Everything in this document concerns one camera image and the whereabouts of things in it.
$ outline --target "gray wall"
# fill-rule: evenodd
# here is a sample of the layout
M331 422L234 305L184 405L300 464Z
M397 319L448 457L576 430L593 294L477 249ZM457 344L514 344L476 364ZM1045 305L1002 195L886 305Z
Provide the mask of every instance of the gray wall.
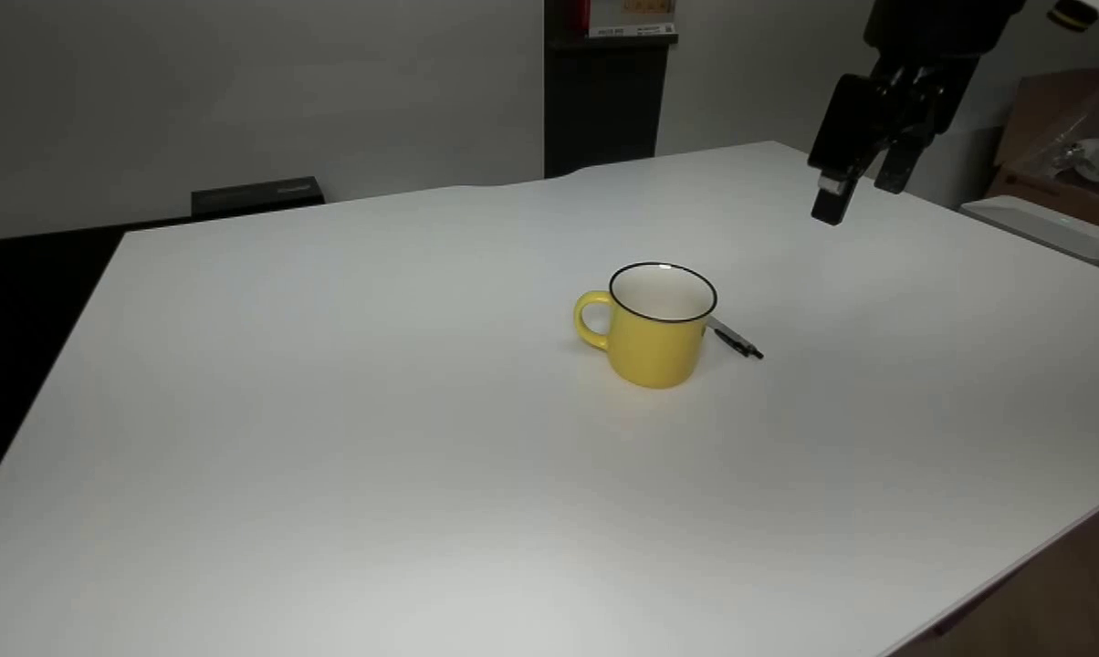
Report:
M874 0L681 0L661 152L812 146ZM1040 0L913 189L958 201L1015 80L1099 63ZM542 0L0 0L0 238L185 211L311 172L331 198L542 174Z

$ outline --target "yellow mug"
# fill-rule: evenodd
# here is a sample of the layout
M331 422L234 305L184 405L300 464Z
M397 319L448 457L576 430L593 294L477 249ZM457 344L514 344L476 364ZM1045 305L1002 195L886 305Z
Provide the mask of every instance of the yellow mug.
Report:
M593 305L610 305L610 330L589 326ZM610 279L605 292L585 292L575 305L576 336L610 353L610 364L639 388L676 388L690 381L707 313L720 292L707 279L681 262L633 262Z

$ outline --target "white tabletop surface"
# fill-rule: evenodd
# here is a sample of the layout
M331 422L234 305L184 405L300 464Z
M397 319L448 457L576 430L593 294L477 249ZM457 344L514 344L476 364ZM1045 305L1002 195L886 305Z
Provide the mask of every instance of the white tabletop surface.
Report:
M0 657L866 657L1099 512L1099 269L785 146L127 234L0 466ZM768 363L639 389L633 260Z

